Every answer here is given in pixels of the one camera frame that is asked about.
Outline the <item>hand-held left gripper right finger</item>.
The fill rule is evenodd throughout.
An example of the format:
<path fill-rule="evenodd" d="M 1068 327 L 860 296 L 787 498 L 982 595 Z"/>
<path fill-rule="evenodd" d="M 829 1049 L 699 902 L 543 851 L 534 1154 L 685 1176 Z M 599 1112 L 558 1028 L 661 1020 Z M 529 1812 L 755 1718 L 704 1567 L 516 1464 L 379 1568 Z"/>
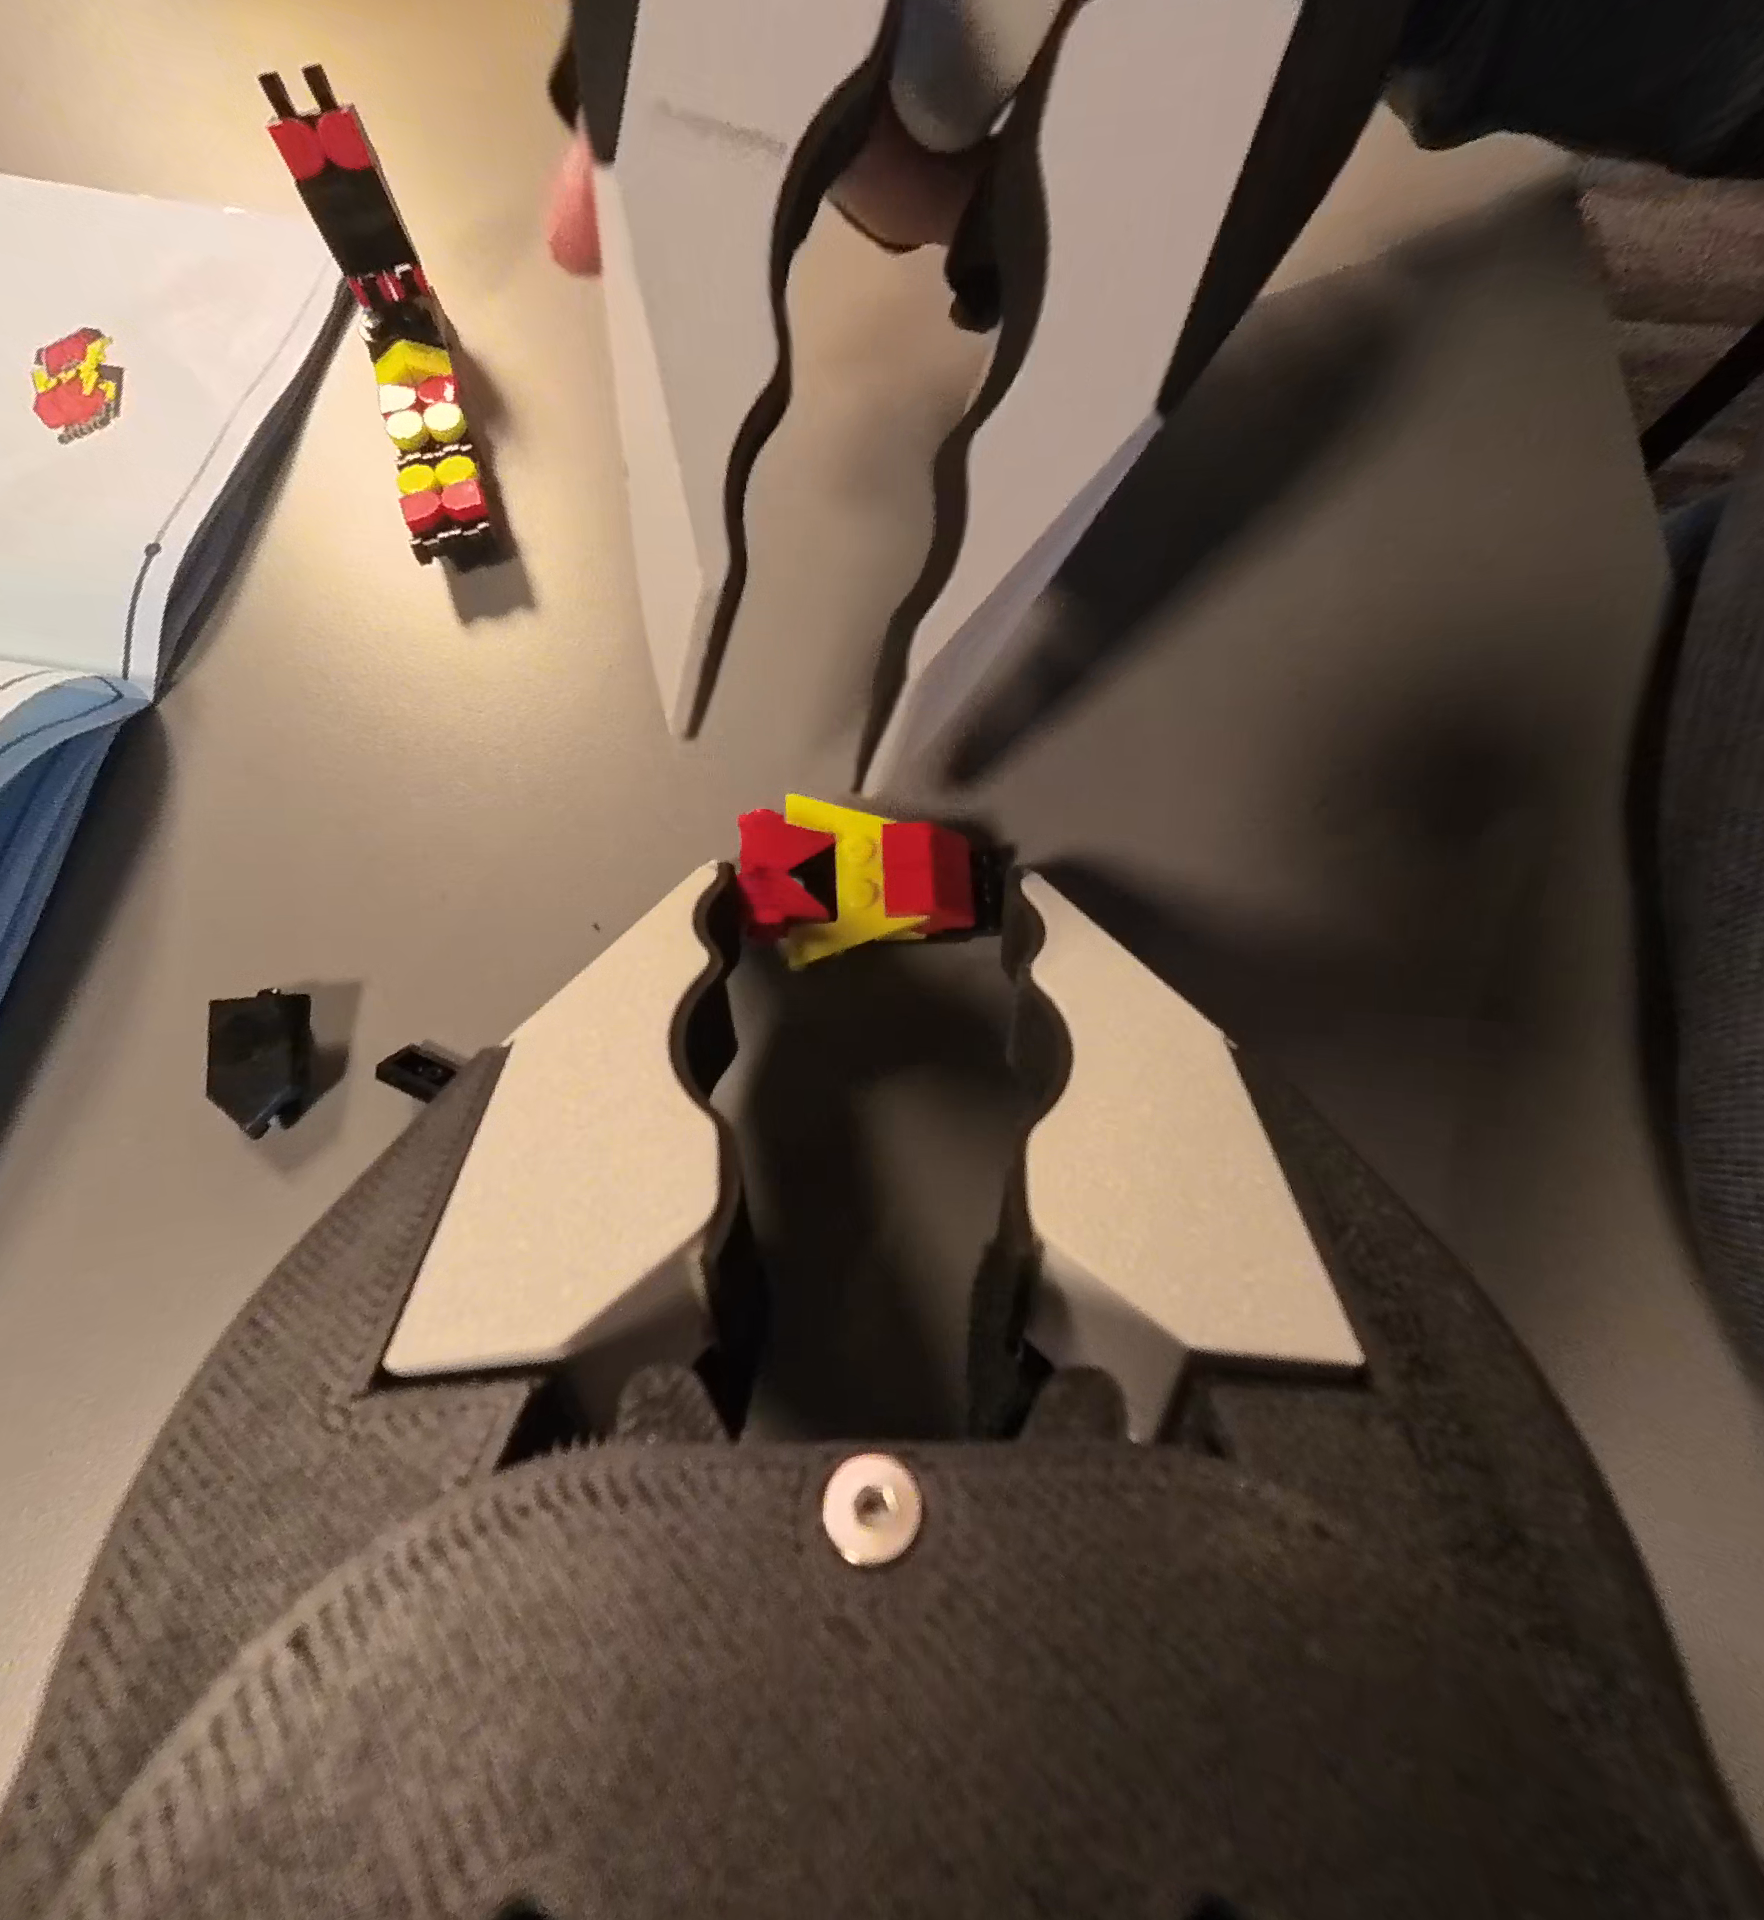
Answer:
<path fill-rule="evenodd" d="M 1364 1350 L 1232 1040 L 1038 871 L 1006 896 L 1023 1124 L 1006 1246 L 1013 1337 L 1099 1373 L 1134 1444 L 1199 1362 L 1355 1382 Z"/>

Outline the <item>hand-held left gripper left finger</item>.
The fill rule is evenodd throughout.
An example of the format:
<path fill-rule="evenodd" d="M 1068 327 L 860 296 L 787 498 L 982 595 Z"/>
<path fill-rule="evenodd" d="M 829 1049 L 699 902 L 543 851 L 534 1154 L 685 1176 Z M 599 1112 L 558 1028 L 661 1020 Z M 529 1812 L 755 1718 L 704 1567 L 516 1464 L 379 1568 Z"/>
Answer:
<path fill-rule="evenodd" d="M 510 1033 L 384 1373 L 619 1387 L 658 1362 L 743 1364 L 743 1190 L 714 1105 L 732 881 L 699 866 Z"/>

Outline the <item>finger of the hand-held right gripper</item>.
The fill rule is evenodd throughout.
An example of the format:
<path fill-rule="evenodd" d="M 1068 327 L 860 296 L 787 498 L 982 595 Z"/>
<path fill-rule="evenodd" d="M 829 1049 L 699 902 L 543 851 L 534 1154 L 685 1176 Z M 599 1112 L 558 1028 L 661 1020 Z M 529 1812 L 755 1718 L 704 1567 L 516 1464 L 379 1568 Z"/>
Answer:
<path fill-rule="evenodd" d="M 1261 295 L 1367 129 L 1388 1 L 1062 3 L 1000 129 L 1002 323 L 935 459 L 855 785 L 990 695 L 1022 623 Z"/>
<path fill-rule="evenodd" d="M 748 477 L 791 399 L 791 264 L 886 53 L 883 1 L 582 3 L 628 541 L 682 738 L 705 717 L 748 572 Z"/>

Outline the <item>red yellow lego assembly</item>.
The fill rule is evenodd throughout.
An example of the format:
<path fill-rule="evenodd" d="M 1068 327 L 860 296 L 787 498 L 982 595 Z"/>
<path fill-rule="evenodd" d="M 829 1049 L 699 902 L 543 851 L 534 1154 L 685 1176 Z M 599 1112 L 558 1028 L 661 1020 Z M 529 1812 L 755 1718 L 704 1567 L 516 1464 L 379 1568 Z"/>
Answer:
<path fill-rule="evenodd" d="M 960 943 L 1000 930 L 1008 860 L 940 821 L 789 794 L 735 821 L 743 936 L 800 971 L 859 947 Z"/>

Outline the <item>long red black lego assembly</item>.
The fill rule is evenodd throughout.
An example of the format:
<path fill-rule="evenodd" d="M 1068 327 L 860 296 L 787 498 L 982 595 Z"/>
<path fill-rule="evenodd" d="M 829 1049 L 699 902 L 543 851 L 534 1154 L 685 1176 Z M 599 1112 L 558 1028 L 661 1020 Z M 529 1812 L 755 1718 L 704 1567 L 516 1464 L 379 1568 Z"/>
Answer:
<path fill-rule="evenodd" d="M 458 576 L 496 567 L 510 541 L 455 333 L 359 109 L 335 95 L 319 62 L 300 76 L 305 102 L 281 73 L 258 76 L 268 134 L 348 292 L 410 553 Z"/>

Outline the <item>dark sloped lego piece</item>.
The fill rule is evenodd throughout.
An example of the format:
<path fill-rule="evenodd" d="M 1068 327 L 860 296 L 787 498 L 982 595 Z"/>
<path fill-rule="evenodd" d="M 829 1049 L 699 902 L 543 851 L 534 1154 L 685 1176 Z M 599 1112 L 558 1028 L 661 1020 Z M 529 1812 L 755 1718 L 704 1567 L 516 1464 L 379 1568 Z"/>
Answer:
<path fill-rule="evenodd" d="M 262 989 L 209 1000 L 204 1092 L 246 1140 L 292 1127 L 317 1100 L 314 996 Z"/>

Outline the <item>open lego instruction booklet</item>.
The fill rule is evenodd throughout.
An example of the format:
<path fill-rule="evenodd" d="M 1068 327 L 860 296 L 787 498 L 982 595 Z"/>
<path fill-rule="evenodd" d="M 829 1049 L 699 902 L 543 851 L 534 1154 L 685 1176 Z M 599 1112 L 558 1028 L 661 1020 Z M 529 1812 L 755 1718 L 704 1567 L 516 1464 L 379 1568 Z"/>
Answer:
<path fill-rule="evenodd" d="M 345 309 L 296 219 L 0 174 L 0 1007 Z"/>

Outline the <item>person's right hand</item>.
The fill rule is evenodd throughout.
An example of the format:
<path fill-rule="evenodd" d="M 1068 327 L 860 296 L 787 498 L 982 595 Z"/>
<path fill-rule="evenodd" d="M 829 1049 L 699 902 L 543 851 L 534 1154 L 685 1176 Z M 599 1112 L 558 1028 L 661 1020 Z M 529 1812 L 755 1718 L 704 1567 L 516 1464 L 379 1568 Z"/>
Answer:
<path fill-rule="evenodd" d="M 888 95 L 881 95 L 864 143 L 829 195 L 849 223 L 888 252 L 945 246 L 963 218 L 990 139 L 963 150 L 922 143 Z M 582 130 L 565 145 L 545 214 L 551 261 L 576 278 L 603 271 L 596 211 L 596 159 Z"/>

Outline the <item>black table leg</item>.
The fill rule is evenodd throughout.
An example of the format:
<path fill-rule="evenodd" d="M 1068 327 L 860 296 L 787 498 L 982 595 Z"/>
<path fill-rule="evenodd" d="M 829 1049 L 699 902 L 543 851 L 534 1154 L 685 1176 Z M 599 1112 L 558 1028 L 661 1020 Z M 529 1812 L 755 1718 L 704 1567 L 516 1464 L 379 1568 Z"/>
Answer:
<path fill-rule="evenodd" d="M 1764 316 L 1639 433 L 1642 474 L 1655 474 L 1764 375 Z"/>

